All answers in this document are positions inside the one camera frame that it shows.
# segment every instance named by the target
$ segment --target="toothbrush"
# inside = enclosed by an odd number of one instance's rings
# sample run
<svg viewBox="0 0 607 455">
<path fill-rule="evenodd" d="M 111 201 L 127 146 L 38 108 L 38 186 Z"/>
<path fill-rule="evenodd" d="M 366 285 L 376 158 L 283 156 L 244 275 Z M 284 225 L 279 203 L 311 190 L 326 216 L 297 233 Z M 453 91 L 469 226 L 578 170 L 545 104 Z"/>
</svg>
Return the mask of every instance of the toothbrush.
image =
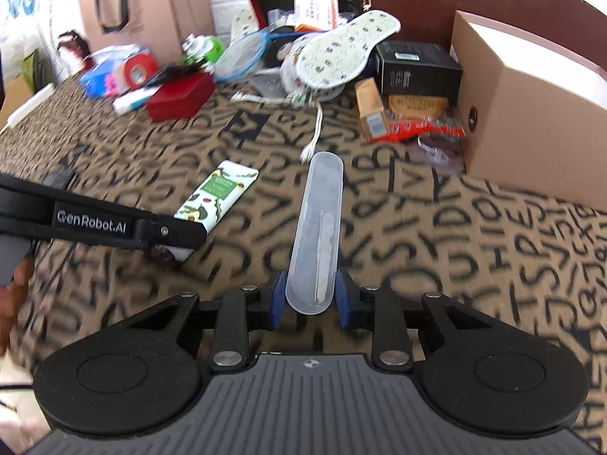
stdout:
<svg viewBox="0 0 607 455">
<path fill-rule="evenodd" d="M 327 296 L 329 285 L 329 266 L 331 256 L 331 237 L 333 237 L 335 216 L 332 213 L 321 212 L 321 229 L 318 234 L 316 248 L 316 293 L 317 304 L 322 303 Z"/>
</svg>

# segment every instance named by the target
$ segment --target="black circular pad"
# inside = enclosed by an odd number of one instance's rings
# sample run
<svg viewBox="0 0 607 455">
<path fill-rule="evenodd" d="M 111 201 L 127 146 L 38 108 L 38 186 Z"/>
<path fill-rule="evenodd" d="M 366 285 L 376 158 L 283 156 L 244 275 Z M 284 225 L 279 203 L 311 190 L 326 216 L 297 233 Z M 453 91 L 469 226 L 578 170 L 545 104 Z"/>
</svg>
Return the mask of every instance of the black circular pad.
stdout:
<svg viewBox="0 0 607 455">
<path fill-rule="evenodd" d="M 526 392 L 544 381 L 544 367 L 523 354 L 503 352 L 481 357 L 474 364 L 474 374 L 486 386 L 500 392 Z"/>
<path fill-rule="evenodd" d="M 36 398 L 54 427 L 116 438 L 163 425 L 200 388 L 194 359 L 163 331 L 108 329 L 60 349 L 36 372 Z"/>
<path fill-rule="evenodd" d="M 148 365 L 134 355 L 105 354 L 85 361 L 78 381 L 92 392 L 119 394 L 138 387 L 148 376 Z"/>
<path fill-rule="evenodd" d="M 490 435 L 539 435 L 575 422 L 588 378 L 564 347 L 512 328 L 460 330 L 427 358 L 423 387 L 439 411 Z"/>
</svg>

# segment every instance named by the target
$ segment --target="red gift box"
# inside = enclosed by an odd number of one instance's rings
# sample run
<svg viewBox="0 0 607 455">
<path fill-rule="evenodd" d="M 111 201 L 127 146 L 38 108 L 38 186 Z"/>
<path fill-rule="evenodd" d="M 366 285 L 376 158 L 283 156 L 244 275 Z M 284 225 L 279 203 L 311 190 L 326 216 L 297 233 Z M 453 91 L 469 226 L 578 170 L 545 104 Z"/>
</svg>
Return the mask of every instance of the red gift box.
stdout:
<svg viewBox="0 0 607 455">
<path fill-rule="evenodd" d="M 268 26 L 268 12 L 270 10 L 279 9 L 285 12 L 293 12 L 294 0 L 249 0 L 253 7 L 253 12 L 260 29 Z"/>
<path fill-rule="evenodd" d="M 146 102 L 153 121 L 193 118 L 215 90 L 209 73 L 194 73 L 165 83 Z"/>
</svg>

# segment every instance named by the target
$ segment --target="insole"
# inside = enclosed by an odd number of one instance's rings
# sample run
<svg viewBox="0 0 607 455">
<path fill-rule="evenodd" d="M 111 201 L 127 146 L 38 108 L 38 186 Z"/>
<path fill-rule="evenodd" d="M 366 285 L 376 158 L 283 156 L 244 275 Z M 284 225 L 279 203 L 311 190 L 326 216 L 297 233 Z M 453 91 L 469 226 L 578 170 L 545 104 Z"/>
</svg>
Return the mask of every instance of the insole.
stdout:
<svg viewBox="0 0 607 455">
<path fill-rule="evenodd" d="M 249 34 L 259 31 L 259 24 L 253 15 L 253 10 L 247 6 L 244 10 L 238 12 L 232 19 L 232 32 L 230 35 L 230 44 L 239 41 Z"/>
<path fill-rule="evenodd" d="M 297 60 L 297 76 L 315 89 L 349 82 L 365 69 L 373 48 L 399 30 L 401 23 L 396 17 L 369 10 L 310 42 Z"/>
<path fill-rule="evenodd" d="M 282 62 L 282 65 L 280 66 L 280 78 L 287 94 L 298 92 L 302 96 L 306 95 L 308 88 L 301 83 L 299 78 L 297 78 L 297 61 L 305 47 L 319 36 L 322 36 L 322 33 L 309 33 L 301 38 L 297 38 L 292 44 L 289 54 Z M 334 99 L 341 94 L 343 90 L 343 85 L 338 87 L 327 87 L 315 94 L 315 98 L 318 102 L 325 102 Z"/>
</svg>

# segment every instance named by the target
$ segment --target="black box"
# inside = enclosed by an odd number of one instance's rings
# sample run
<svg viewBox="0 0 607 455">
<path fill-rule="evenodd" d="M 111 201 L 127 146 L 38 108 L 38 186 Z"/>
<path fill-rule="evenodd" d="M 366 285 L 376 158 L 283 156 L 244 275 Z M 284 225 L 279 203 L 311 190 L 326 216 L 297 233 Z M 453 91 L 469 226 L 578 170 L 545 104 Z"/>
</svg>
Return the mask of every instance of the black box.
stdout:
<svg viewBox="0 0 607 455">
<path fill-rule="evenodd" d="M 385 96 L 447 97 L 457 103 L 461 66 L 438 44 L 383 41 L 375 47 L 375 72 Z"/>
</svg>

